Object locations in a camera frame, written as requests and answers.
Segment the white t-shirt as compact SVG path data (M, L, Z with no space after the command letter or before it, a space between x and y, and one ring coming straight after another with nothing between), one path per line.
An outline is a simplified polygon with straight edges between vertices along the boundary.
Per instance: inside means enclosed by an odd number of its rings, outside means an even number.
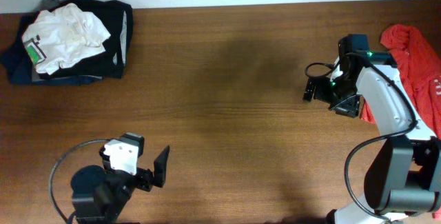
M105 52L111 34L92 12L76 4L41 11L21 36L25 51L39 74L54 74Z

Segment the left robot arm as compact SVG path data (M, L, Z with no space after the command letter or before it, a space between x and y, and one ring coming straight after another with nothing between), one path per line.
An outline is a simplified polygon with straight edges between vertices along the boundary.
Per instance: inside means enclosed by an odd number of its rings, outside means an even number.
M144 143L143 136L127 132L99 150L101 167L89 165L75 173L70 185L78 223L115 223L134 190L164 186L170 146L154 160L153 170L145 170L137 166Z

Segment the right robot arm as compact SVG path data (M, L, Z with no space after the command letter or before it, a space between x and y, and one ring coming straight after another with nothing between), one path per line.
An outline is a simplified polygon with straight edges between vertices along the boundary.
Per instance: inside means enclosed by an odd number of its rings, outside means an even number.
M401 223L440 209L440 140L420 118L388 52L369 49L367 36L348 34L338 42L329 71L308 76L303 99L329 104L329 110L355 118L360 100L372 111L380 135L357 145L345 160L344 179L352 202L332 210L327 223ZM382 142L364 179L361 197L349 180L352 157L366 145Z

